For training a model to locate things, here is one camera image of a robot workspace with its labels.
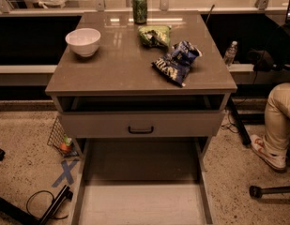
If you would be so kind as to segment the grey drawer cabinet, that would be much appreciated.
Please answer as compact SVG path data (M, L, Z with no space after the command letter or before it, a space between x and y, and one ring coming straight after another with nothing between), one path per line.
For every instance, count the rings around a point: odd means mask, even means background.
M127 11L85 13L79 25L100 31L99 50L89 58L65 51L47 88L59 113L223 112L237 86L201 15L196 11L154 11L151 25L168 24L171 42L186 40L202 53L194 60L185 86L160 74L152 63L164 52L146 48ZM212 137L71 138L84 153L87 139L184 139L206 150Z

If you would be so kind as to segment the grey top drawer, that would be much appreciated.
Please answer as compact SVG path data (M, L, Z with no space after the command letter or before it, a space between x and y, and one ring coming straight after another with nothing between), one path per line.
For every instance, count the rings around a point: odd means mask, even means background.
M71 138L211 137L223 112L63 112L60 123ZM130 134L128 127L150 128L151 134Z

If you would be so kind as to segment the open grey middle drawer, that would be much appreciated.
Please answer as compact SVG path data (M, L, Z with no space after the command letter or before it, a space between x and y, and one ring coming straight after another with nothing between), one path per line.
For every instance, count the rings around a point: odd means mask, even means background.
M69 225L217 225L199 141L87 140Z

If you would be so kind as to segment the blue chip bag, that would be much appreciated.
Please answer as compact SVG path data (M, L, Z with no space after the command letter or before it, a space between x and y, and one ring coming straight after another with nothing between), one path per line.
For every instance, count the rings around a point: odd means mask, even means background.
M184 87L184 81L193 67L194 60L202 53L190 42L183 40L173 46L173 50L152 63L167 79Z

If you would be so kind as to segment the green chip bag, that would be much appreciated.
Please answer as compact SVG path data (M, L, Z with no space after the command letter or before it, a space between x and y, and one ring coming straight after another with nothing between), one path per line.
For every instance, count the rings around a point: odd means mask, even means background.
M147 25L138 28L141 42L148 47L168 47L171 27L167 25Z

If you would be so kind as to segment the white bowl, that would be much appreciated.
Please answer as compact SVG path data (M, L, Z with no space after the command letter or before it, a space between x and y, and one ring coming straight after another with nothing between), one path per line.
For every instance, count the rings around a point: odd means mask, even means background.
M99 48L101 34L94 28L80 28L66 35L66 42L72 52L81 57L92 56Z

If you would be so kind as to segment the green soda can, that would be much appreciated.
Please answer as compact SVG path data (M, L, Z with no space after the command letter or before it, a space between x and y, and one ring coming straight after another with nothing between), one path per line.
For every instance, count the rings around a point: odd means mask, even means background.
M146 23L147 0L132 0L133 20L135 23Z

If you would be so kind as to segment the clear water bottle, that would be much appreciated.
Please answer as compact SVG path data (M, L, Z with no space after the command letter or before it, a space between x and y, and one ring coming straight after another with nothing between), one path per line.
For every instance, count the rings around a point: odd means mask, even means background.
M223 57L223 61L226 66L230 67L234 59L237 55L237 45L238 43L236 41L233 41L230 46L226 49L225 55Z

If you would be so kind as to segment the black headphones bag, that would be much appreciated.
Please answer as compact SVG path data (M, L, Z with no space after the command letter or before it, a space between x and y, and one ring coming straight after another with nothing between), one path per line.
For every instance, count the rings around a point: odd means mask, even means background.
M265 50L251 49L247 53L248 60L253 64L254 71L271 71L274 65L272 56Z

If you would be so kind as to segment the seated person beige clothes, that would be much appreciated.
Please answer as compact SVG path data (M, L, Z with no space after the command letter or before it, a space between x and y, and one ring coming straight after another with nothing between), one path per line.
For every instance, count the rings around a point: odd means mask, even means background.
M261 137L268 152L287 154L290 138L290 82L275 86L265 108L265 134Z

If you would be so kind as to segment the black chair leg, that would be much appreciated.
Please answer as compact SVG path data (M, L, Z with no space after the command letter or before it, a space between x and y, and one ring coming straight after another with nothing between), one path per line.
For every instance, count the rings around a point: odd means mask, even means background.
M290 186L266 187L266 188L250 186L249 193L251 197L260 199L263 195L267 195L267 194L290 193Z

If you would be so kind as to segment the white red sneaker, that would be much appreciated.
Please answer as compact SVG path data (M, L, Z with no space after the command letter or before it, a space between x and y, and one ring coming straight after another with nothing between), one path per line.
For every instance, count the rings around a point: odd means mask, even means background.
M261 158L272 170L276 172L284 172L286 169L286 154L275 155L266 149L261 137L251 135L252 151Z

